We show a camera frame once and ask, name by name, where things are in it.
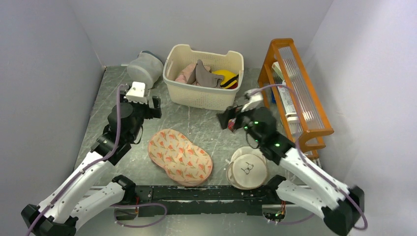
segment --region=orange wooden frame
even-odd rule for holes
[[[298,51],[297,51],[297,49],[294,45],[294,41],[291,38],[282,38],[282,39],[277,38],[277,39],[274,39],[274,40],[271,41],[271,43],[269,45],[269,48],[268,48],[267,55],[265,56],[264,65],[261,69],[261,74],[259,75],[259,78],[258,78],[258,84],[259,84],[259,87],[263,87],[265,84],[274,84],[275,83],[275,80],[274,80],[273,75],[272,75],[271,68],[272,68],[272,64],[277,61],[278,64],[279,64],[279,67],[281,68],[282,74],[284,76],[283,79],[285,80],[286,85],[290,88],[294,88],[293,84],[291,83],[290,77],[288,76],[288,73],[285,69],[284,61],[283,61],[283,59],[282,59],[282,57],[279,53],[279,49],[283,48],[283,47],[290,47],[291,48],[291,51],[294,54],[294,58],[296,59],[297,65],[298,65],[298,67],[301,71],[301,75],[303,76],[304,82],[305,82],[305,84],[307,86],[307,89],[310,93],[310,96],[312,98],[314,106],[316,107],[317,112],[320,116],[320,119],[321,119],[321,121],[324,125],[323,129],[309,129],[308,126],[307,126],[307,123],[305,121],[304,116],[301,116],[299,118],[301,127],[303,129],[303,133],[300,135],[300,137],[298,139],[301,150],[303,152],[312,151],[313,155],[308,155],[307,157],[311,160],[314,160],[314,159],[317,159],[319,157],[318,153],[317,153],[317,150],[326,147],[326,144],[323,141],[323,136],[332,134],[334,132],[334,130],[331,127],[330,122],[328,121],[326,113],[324,112],[324,109],[323,109],[323,107],[322,107],[322,105],[319,101],[319,98],[316,94],[316,91],[314,90],[314,87],[313,87],[313,85],[310,81],[310,77],[308,76],[307,71],[305,70],[304,64],[301,61],[301,57],[299,56]],[[273,93],[275,98],[279,97],[280,99],[282,99],[280,97],[276,87],[272,88],[272,93]],[[264,105],[269,108],[267,94],[266,94],[265,91],[263,91],[262,94],[264,96]],[[294,96],[292,94],[291,94],[291,98],[292,98],[293,101],[295,100]],[[281,120],[282,120],[282,123],[284,125],[284,129],[285,129],[285,133],[286,133],[287,137],[290,140],[295,141],[291,132],[290,132],[290,127],[289,127],[287,119],[285,117],[285,110],[284,110],[284,107],[283,107],[282,103],[277,101],[276,105],[277,105],[278,111],[280,113]],[[316,144],[307,144],[307,142],[311,139],[317,139],[317,143]]]

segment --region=white wall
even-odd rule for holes
[[[176,44],[243,54],[259,68],[269,42],[293,38],[305,52],[333,0],[70,0],[104,65],[151,50],[163,59]]]
[[[369,229],[353,236],[417,235],[416,12],[335,0],[303,58],[335,130],[322,164],[365,191]]]
[[[66,0],[0,3],[0,235],[72,172],[102,73]]]

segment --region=laundry basket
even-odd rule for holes
[[[239,74],[238,87],[234,89],[206,88],[176,82],[179,73],[198,59],[212,71],[224,69]],[[171,100],[190,107],[223,111],[232,106],[243,79],[243,56],[234,51],[226,55],[193,51],[190,45],[178,44],[168,55],[163,72]]]

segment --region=table surface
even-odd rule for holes
[[[245,91],[258,87],[259,73],[260,69],[245,69],[243,82],[236,96],[237,103],[244,102]],[[116,88],[120,84],[131,82],[133,80],[127,74],[126,67],[106,68],[75,168],[81,164],[90,151],[90,147],[102,134],[104,126],[108,124],[107,116],[116,104]],[[116,168],[105,173],[96,185],[107,185],[113,177],[118,175],[130,178],[137,185],[179,185],[148,156],[149,140],[161,129],[174,129],[181,132],[211,156],[213,171],[203,183],[204,185],[228,185],[225,171],[228,164],[225,160],[230,159],[238,148],[248,146],[244,131],[238,130],[232,133],[228,129],[222,130],[216,117],[218,111],[193,108],[172,102],[168,88],[162,79],[156,82],[150,95],[157,95],[161,98],[162,118],[145,120],[141,143],[132,145],[132,149],[120,160]],[[280,122],[278,122],[278,131],[284,132]],[[276,174],[285,176],[285,170],[271,161],[268,161],[268,170],[269,178]]]

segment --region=wooden shelf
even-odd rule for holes
[[[303,152],[311,151],[311,154],[307,155],[307,157],[312,160],[316,159],[318,158],[317,150],[326,147],[323,136],[332,134],[334,130],[328,121],[292,39],[284,38],[271,41],[258,78],[259,87],[263,87],[265,84],[275,84],[271,70],[274,62],[278,62],[283,75],[282,79],[286,85],[297,94],[297,97],[294,97],[292,93],[290,94],[294,105],[298,106],[296,101],[300,103],[298,108],[302,112],[302,116],[299,117],[302,133],[298,140],[301,150]],[[276,105],[285,133],[290,140],[295,142],[296,138],[293,137],[290,131],[287,118],[285,117],[282,98],[277,87],[272,88],[272,93],[277,101]],[[265,91],[263,91],[263,96],[264,105],[269,108],[268,97]]]

